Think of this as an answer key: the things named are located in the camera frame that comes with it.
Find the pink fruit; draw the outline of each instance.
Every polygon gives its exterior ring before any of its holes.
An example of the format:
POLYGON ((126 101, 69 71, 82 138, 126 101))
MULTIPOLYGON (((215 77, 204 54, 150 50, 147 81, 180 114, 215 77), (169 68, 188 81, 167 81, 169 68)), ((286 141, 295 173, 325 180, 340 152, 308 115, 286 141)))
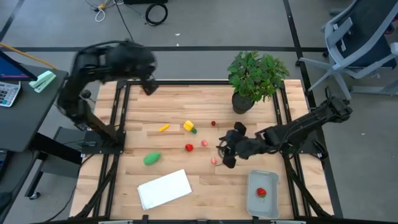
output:
POLYGON ((211 164, 216 165, 217 164, 217 160, 216 158, 212 157, 210 160, 211 164))
POLYGON ((202 146, 207 146, 207 145, 208 145, 208 142, 207 142, 206 140, 202 140, 202 141, 201 141, 201 145, 202 145, 202 146))

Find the strawberry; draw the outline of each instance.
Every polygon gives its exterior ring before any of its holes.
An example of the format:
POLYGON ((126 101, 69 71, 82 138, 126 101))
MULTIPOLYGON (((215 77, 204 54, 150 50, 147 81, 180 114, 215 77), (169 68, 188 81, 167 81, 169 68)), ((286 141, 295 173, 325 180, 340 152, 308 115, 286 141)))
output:
POLYGON ((267 196, 267 191, 263 188, 258 188, 256 192, 257 192, 257 196, 260 198, 264 199, 267 196))

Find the wooden table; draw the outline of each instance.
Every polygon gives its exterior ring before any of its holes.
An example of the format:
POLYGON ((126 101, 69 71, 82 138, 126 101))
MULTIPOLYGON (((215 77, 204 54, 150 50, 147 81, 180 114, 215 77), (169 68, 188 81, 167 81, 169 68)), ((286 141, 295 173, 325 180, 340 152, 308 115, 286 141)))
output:
MULTIPOLYGON (((300 80, 286 80, 285 85, 292 119, 308 113, 300 80)), ((109 122, 115 88, 116 83, 107 83, 99 90, 95 114, 105 123, 109 122)), ((246 211, 245 194, 247 174, 253 169, 278 173, 280 218, 293 218, 281 155, 256 155, 246 161, 238 159, 234 169, 210 163, 211 157, 218 157, 215 148, 219 144, 218 138, 232 129, 234 122, 243 122, 249 137, 277 123, 272 100, 260 101, 247 113, 238 115, 232 110, 232 94, 230 85, 161 85, 152 96, 146 96, 139 86, 131 87, 125 128, 126 148, 119 161, 111 219, 141 219, 143 215, 149 215, 151 220, 251 219, 246 211), (186 120, 194 123, 197 134, 184 130, 182 124, 186 120), (216 121, 219 129, 212 127, 211 121, 216 121), (158 132, 168 123, 170 127, 166 131, 158 132), (209 142, 208 147, 200 145, 203 139, 209 142), (194 151, 183 152, 186 144, 193 144, 194 151), (142 160, 152 152, 161 152, 162 157, 156 164, 145 166, 142 160), (137 186, 180 169, 185 169, 192 193, 143 211, 137 186)), ((102 157, 93 156, 81 168, 71 216, 83 208, 96 190, 102 157)), ((321 162, 310 155, 300 155, 300 158, 307 188, 327 212, 333 213, 321 162)), ((303 215, 298 189, 296 193, 303 215)))

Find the small red fruit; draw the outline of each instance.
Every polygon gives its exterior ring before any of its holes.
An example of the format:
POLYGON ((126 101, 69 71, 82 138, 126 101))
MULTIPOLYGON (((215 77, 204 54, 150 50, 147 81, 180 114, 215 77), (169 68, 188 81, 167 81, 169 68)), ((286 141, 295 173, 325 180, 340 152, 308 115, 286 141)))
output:
POLYGON ((264 190, 263 188, 258 188, 257 189, 257 196, 264 198, 264 197, 267 196, 267 191, 264 190))
POLYGON ((193 146, 191 144, 186 144, 185 145, 185 150, 187 150, 188 152, 193 150, 193 146))

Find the gray tray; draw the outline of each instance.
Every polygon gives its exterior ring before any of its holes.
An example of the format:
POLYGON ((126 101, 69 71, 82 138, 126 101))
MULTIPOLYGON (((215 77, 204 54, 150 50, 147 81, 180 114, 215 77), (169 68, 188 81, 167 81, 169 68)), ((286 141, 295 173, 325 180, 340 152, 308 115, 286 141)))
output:
POLYGON ((262 218, 279 218, 278 211, 278 174, 263 170, 252 170, 248 176, 246 208, 252 216, 262 218), (267 191, 263 199, 257 196, 256 190, 262 187, 267 191))

